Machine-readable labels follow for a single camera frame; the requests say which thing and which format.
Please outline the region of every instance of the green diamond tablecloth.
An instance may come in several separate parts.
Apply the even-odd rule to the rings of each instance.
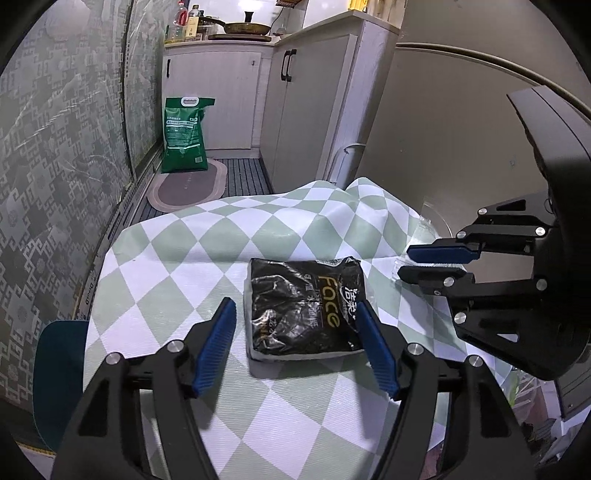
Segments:
[[[348,480],[375,468],[398,406],[381,392],[364,353],[263,364],[246,357],[242,292],[252,257],[362,260],[382,322],[445,358],[476,353],[501,382],[509,365],[459,340],[445,299],[392,279],[420,216],[368,179],[346,190],[315,181],[279,195],[231,197],[123,231],[100,274],[86,342],[85,385],[108,352],[154,353],[209,320],[223,297],[238,325],[223,376],[193,401],[222,480]],[[444,435],[440,394],[431,445]],[[142,419],[154,474],[167,478],[151,395]]]

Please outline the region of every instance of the white wall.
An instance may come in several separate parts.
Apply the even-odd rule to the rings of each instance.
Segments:
[[[349,0],[308,0],[304,28],[347,11]]]
[[[281,7],[275,6],[275,0],[190,0],[189,9],[194,4],[198,4],[199,10],[204,10],[205,15],[218,17],[226,23],[244,22],[246,11],[254,12],[254,23],[271,25],[281,12]]]

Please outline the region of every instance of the plastic bag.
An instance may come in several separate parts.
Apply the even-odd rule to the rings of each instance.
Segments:
[[[362,351],[355,328],[365,299],[359,260],[253,258],[245,285],[246,344],[254,360],[332,358]]]
[[[164,107],[164,140],[166,148],[162,172],[207,170],[201,121],[204,108],[213,98],[167,98]]]

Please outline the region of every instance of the countertop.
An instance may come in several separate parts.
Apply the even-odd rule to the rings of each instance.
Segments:
[[[263,41],[251,41],[251,40],[199,40],[199,41],[183,41],[177,43],[170,43],[165,45],[164,48],[177,48],[177,47],[203,47],[208,45],[257,45],[259,47],[273,47],[277,43],[277,37],[273,37],[274,41],[263,42]]]
[[[396,34],[400,33],[400,29],[395,27],[394,25],[380,20],[379,18],[373,17],[369,14],[360,12],[359,10],[349,10],[347,12],[343,12],[339,15],[335,15],[334,17],[327,18],[323,21],[315,23],[314,25],[310,25],[309,27],[303,28],[300,31],[292,33],[290,35],[284,35],[282,39],[278,39],[278,37],[273,37],[273,41],[266,43],[260,41],[249,41],[249,40],[204,40],[204,41],[188,41],[188,42],[179,42],[179,43],[171,43],[169,45],[165,45],[164,48],[177,48],[177,47],[188,47],[188,46],[199,46],[199,47],[206,47],[209,45],[249,45],[249,46],[259,46],[259,47],[279,47],[284,43],[287,43],[295,38],[305,37],[306,35],[316,32],[320,28],[324,28],[334,22],[339,22],[345,20],[347,18],[359,18],[362,21],[371,22],[379,27],[385,28],[390,32],[394,32]]]
[[[324,28],[324,27],[330,25],[331,23],[339,22],[339,21],[344,20],[349,17],[359,18],[360,20],[364,20],[366,22],[373,23],[379,27],[385,28],[386,30],[390,30],[390,32],[400,34],[399,28],[395,27],[394,25],[392,25],[384,20],[380,20],[379,18],[373,17],[373,16],[363,13],[359,10],[348,10],[346,12],[339,14],[339,15],[335,15],[334,17],[327,18],[323,21],[315,23],[314,25],[310,25],[309,27],[303,28],[300,31],[292,33],[291,35],[285,35],[285,36],[283,36],[283,38],[280,41],[274,43],[274,46],[279,47],[279,46],[283,45],[284,43],[287,43],[295,38],[304,37],[312,32],[315,32],[319,28]]]

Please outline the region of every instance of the wall wallpaper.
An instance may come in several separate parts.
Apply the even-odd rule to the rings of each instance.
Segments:
[[[125,117],[134,168],[145,167],[140,163],[162,137],[162,54],[164,32],[173,7],[176,3],[171,0],[135,0],[131,13],[125,69]]]
[[[0,76],[0,395],[29,411],[40,332],[71,318],[131,181],[121,108],[131,1],[58,0]]]

